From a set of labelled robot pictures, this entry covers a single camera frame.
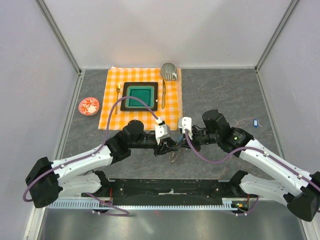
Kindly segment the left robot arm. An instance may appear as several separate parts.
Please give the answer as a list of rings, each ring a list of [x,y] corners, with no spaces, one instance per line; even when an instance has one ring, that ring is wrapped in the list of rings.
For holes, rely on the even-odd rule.
[[[35,208],[43,208],[58,199],[66,188],[68,180],[95,168],[120,162],[131,155],[132,149],[152,149],[154,155],[177,151],[178,144],[170,137],[166,124],[156,125],[149,133],[139,120],[131,120],[121,131],[97,147],[73,157],[52,160],[42,157],[36,161],[25,179],[25,202],[32,202]]]

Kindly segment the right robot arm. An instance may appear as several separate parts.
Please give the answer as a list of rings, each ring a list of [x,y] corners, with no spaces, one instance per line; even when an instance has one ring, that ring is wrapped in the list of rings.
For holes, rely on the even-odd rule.
[[[227,155],[247,161],[272,177],[262,179],[245,171],[238,171],[230,180],[229,191],[235,197],[244,193],[278,202],[299,219],[311,222],[320,211],[320,173],[310,173],[287,162],[267,149],[247,131],[231,127],[218,110],[202,115],[204,128],[197,129],[190,117],[181,117],[178,128],[196,155],[202,145],[217,144]]]

